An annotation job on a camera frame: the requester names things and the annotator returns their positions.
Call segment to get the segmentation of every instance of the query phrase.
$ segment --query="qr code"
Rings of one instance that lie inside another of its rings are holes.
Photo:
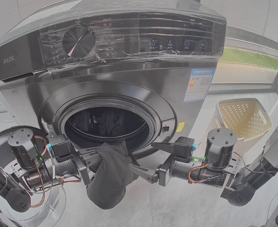
[[[200,86],[208,86],[211,77],[201,78]]]

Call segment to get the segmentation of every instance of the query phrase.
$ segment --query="yellow sticker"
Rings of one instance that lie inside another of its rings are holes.
[[[178,129],[176,130],[176,132],[181,132],[183,130],[185,122],[179,123]]]

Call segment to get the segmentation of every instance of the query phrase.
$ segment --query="control dial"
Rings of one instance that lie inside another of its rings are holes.
[[[94,46],[92,33],[83,26],[70,28],[62,39],[62,47],[68,56],[82,58],[86,56]]]

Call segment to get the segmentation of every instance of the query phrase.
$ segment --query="aux logo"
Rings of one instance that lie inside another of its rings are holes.
[[[5,63],[8,63],[8,62],[14,61],[15,59],[13,57],[14,56],[11,56],[9,59],[8,58],[4,59],[3,63],[5,64]]]

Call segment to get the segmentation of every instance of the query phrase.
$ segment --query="energy label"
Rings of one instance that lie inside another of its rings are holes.
[[[215,71],[215,69],[192,69],[183,102],[204,100]]]

